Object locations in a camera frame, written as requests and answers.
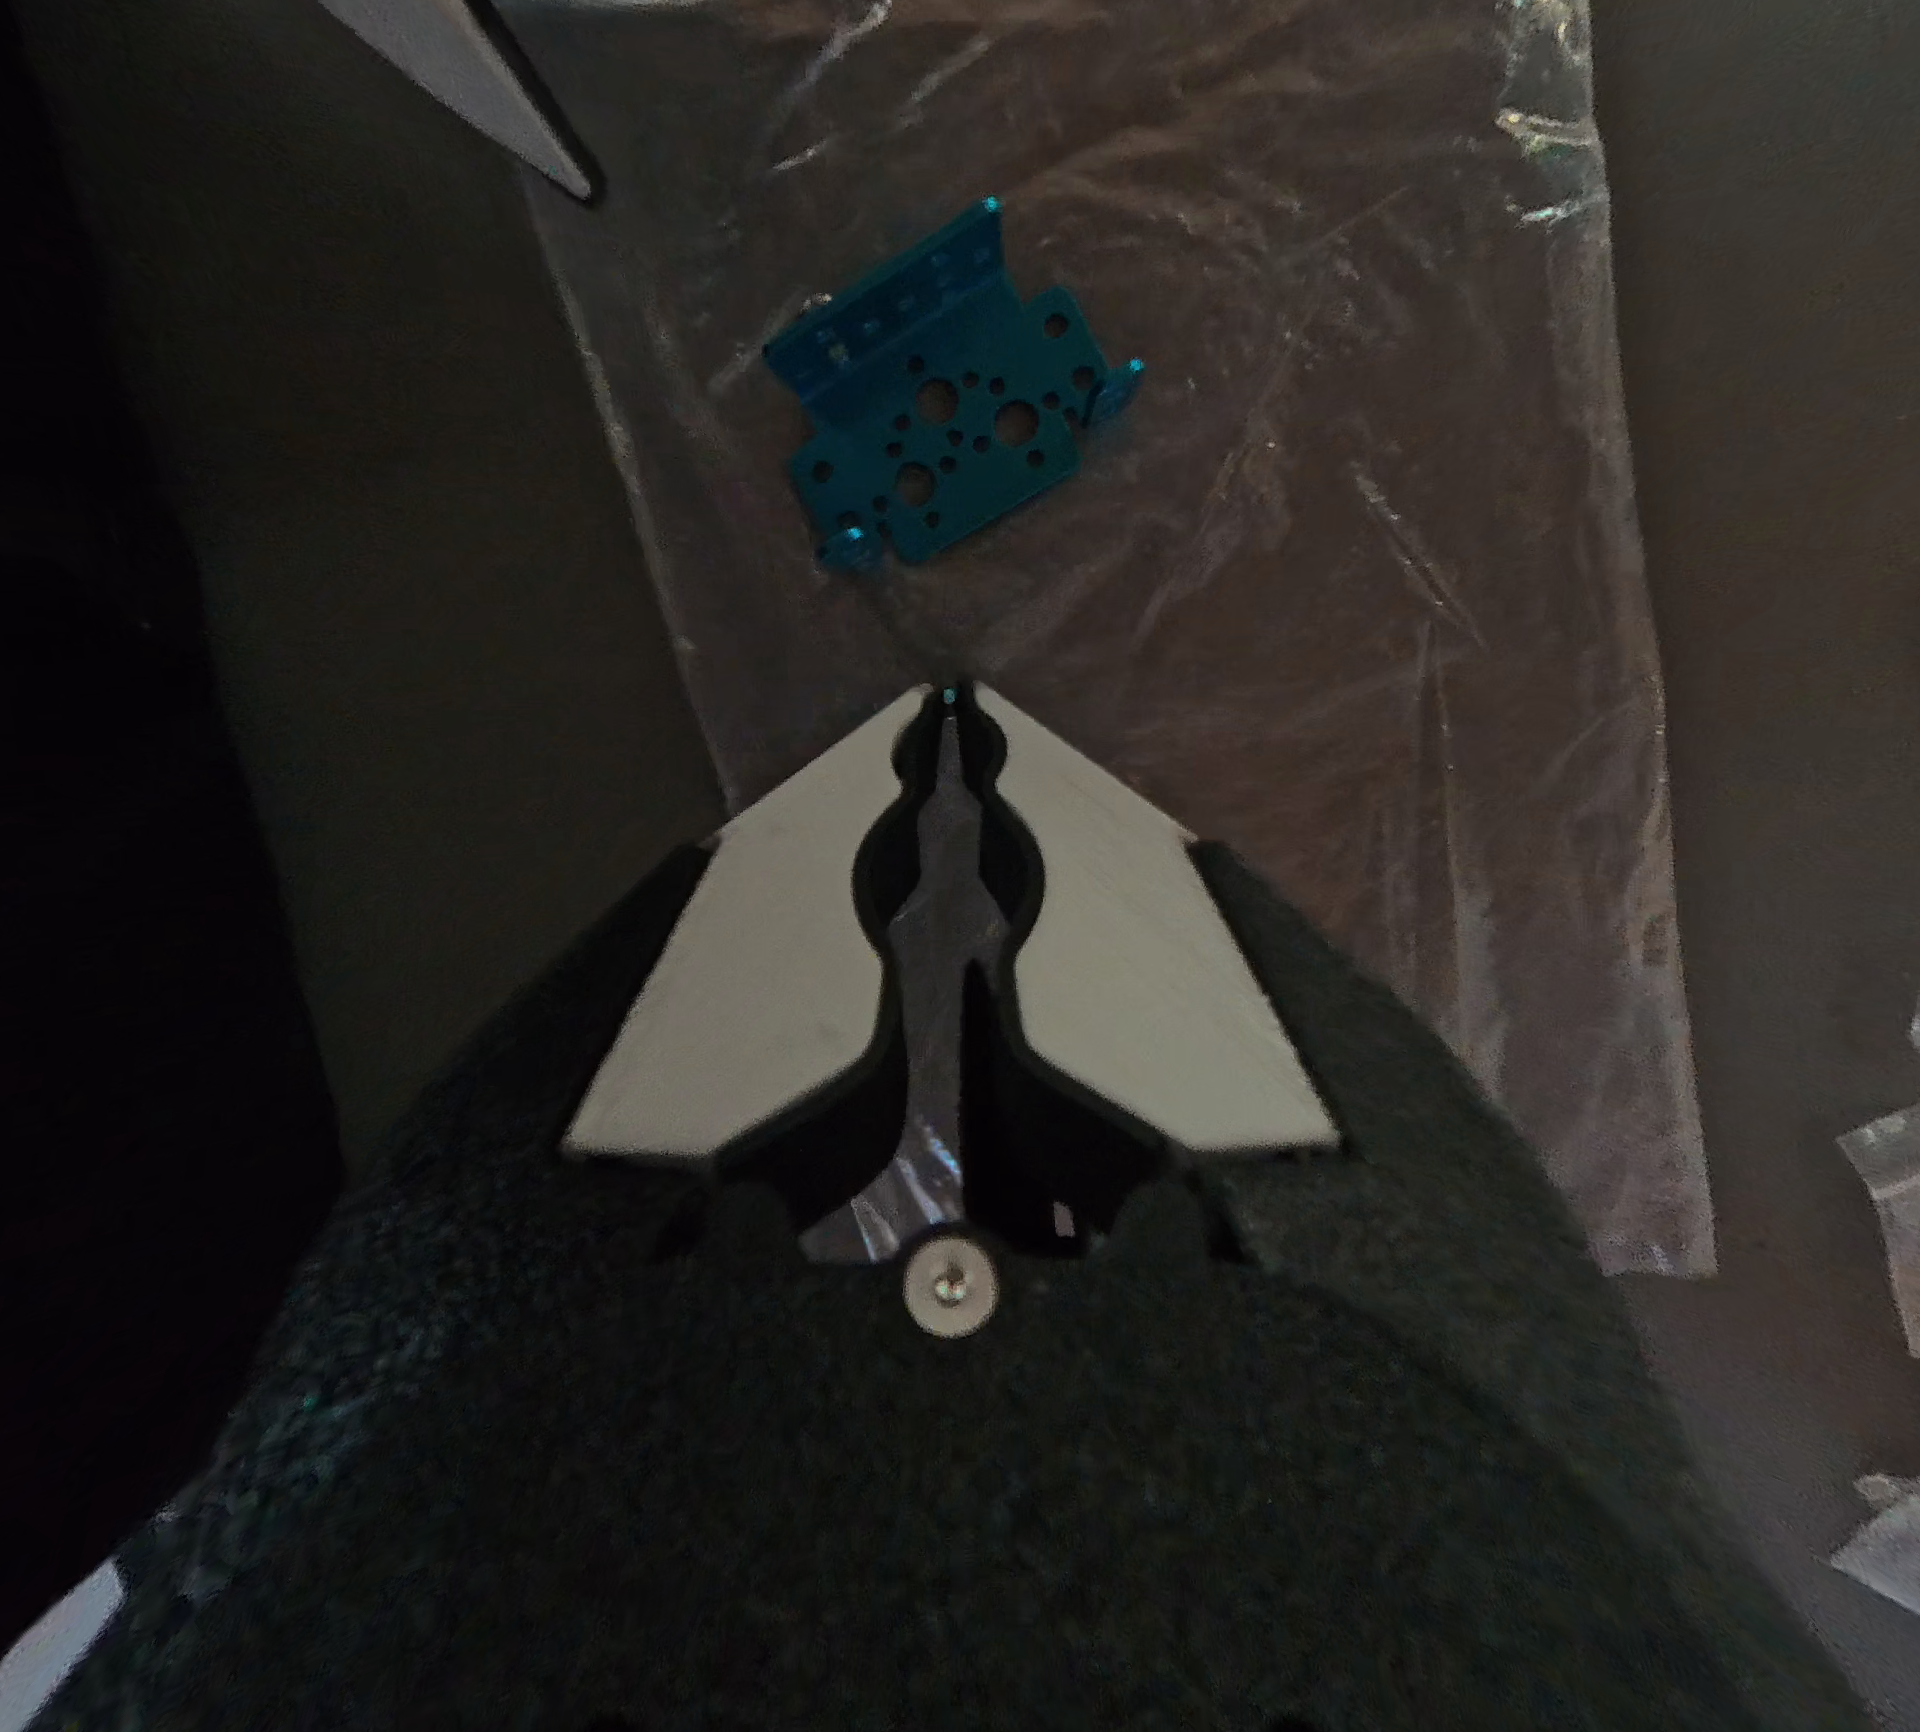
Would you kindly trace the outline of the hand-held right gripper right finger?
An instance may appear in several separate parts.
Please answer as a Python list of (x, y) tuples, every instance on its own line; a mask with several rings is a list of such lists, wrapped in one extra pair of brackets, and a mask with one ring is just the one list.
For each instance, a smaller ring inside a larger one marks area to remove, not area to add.
[(1196, 835), (1001, 692), (959, 712), (1020, 1056), (1197, 1160), (1337, 1148)]

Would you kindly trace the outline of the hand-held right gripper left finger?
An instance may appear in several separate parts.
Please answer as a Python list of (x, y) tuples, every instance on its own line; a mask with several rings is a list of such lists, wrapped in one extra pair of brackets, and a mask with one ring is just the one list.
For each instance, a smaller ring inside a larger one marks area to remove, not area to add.
[(709, 838), (569, 1155), (716, 1168), (880, 1060), (944, 716), (937, 689), (906, 687)]

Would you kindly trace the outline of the large clear plastic bag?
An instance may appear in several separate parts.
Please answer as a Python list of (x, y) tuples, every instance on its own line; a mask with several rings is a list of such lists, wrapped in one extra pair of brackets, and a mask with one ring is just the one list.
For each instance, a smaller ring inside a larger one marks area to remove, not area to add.
[[(977, 678), (1451, 1046), (1609, 1273), (1716, 1218), (1588, 0), (492, 0), (604, 177), (534, 199), (734, 807)], [(762, 345), (969, 203), (1138, 396), (833, 576)]]

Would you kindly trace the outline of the blue metal bracket large holes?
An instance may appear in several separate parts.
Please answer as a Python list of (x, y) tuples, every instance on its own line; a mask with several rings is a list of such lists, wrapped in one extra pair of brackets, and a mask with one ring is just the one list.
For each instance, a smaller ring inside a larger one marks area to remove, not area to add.
[(1020, 291), (996, 196), (809, 303), (762, 362), (807, 423), (785, 473), (827, 571), (917, 567), (1020, 511), (1146, 372), (1101, 349), (1068, 287)]

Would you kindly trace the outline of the dark grey desk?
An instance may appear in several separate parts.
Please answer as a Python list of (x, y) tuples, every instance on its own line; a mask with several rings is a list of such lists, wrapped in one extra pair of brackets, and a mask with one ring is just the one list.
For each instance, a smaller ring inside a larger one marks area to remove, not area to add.
[[(352, 1148), (718, 799), (519, 167), (311, 0), (13, 0), (102, 244)], [(1592, 0), (1717, 1273), (1622, 1281), (1887, 1727), (1827, 1565), (1916, 1472), (1836, 1133), (1916, 1098), (1916, 0)]]

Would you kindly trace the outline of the person's black sweater torso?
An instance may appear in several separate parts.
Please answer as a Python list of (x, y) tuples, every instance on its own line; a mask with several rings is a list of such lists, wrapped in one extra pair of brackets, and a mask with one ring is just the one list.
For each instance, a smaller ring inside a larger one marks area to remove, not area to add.
[(343, 1183), (201, 594), (2, 27), (2, 1607), (212, 1448)]

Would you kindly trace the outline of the pile of small screw bags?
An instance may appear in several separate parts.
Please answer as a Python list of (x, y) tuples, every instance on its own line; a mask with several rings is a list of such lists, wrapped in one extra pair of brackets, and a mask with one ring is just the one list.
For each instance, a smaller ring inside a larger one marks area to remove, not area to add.
[[(1866, 1119), (1836, 1139), (1879, 1229), (1890, 1301), (1905, 1355), (1918, 1359), (1918, 1106)], [(1853, 1480), (1866, 1515), (1832, 1567), (1909, 1618), (1918, 1616), (1918, 1476), (1868, 1469)]]

